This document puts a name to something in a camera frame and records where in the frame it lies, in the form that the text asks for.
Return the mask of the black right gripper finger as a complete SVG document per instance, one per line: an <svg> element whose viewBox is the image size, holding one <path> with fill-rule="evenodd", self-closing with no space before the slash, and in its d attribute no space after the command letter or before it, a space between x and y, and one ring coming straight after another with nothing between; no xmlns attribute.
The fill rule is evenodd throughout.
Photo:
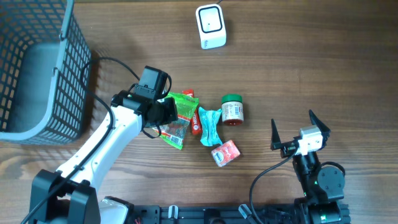
<svg viewBox="0 0 398 224"><path fill-rule="evenodd" d="M318 117L315 115L315 113L312 110L309 110L308 113L311 123L313 125L316 125L320 129L322 136L329 137L331 133L330 128L327 125L325 125L320 119L318 119Z"/></svg>
<svg viewBox="0 0 398 224"><path fill-rule="evenodd" d="M271 130L272 130L271 143L272 144L281 144L279 132L277 130L277 126L276 126L274 119L271 119Z"/></svg>

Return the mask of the green snack packet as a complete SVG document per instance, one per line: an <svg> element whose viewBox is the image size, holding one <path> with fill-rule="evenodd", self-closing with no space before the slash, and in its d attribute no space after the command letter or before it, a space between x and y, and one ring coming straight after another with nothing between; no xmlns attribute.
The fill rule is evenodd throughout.
<svg viewBox="0 0 398 224"><path fill-rule="evenodd" d="M198 106L199 100L198 98L193 98L182 93L170 92L166 98L158 100L158 102L163 103L168 98L173 98L175 100L178 120L169 124L161 125L160 130L162 135L160 137L171 146L182 150L187 128L190 125L190 121Z"/></svg>

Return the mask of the red candy bar wrapper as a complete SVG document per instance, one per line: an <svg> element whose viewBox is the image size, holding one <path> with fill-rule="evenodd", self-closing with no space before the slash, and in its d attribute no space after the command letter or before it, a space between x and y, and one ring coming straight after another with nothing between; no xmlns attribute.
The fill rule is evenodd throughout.
<svg viewBox="0 0 398 224"><path fill-rule="evenodd" d="M190 96L192 98L194 97L194 91L192 89L184 90L184 91L182 91L182 93L184 95L188 95L188 96ZM192 116L191 127L192 127L192 134L193 135L199 135L203 131L202 130L202 126L201 126L201 122L200 122L200 118L199 118L199 115L198 115L198 108L195 109L195 112L194 112L194 114Z"/></svg>

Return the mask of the teal wipes packet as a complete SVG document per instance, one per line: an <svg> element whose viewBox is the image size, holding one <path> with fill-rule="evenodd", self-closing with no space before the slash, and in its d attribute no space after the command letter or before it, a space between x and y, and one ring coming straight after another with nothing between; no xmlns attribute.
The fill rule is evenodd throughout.
<svg viewBox="0 0 398 224"><path fill-rule="evenodd" d="M222 145L222 141L217 132L217 124L221 117L221 109L205 110L199 107L198 114L202 126L200 142L207 147Z"/></svg>

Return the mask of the green lid jar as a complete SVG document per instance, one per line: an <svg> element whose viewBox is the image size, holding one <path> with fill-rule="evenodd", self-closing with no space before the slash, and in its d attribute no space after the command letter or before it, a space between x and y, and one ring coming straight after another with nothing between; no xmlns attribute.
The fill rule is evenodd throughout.
<svg viewBox="0 0 398 224"><path fill-rule="evenodd" d="M236 126L244 121L243 98L238 94L224 95L221 99L222 122Z"/></svg>

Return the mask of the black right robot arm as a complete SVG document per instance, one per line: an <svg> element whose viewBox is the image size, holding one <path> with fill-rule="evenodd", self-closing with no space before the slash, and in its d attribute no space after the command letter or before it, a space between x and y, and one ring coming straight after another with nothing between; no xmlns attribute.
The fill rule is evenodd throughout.
<svg viewBox="0 0 398 224"><path fill-rule="evenodd" d="M279 150L283 159L292 160L304 197L295 200L300 223L350 223L344 198L345 169L336 162L320 162L317 152L326 146L331 130L309 111L311 126L299 135L282 142L275 121L271 121L271 149Z"/></svg>

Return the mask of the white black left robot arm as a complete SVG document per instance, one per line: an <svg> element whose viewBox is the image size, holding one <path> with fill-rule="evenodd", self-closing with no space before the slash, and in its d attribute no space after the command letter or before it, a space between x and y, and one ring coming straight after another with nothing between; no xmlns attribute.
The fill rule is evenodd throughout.
<svg viewBox="0 0 398 224"><path fill-rule="evenodd" d="M132 223L134 205L97 193L123 149L145 128L177 120L175 100L154 90L121 91L108 114L77 153L55 172L41 170L34 178L30 210L23 223Z"/></svg>

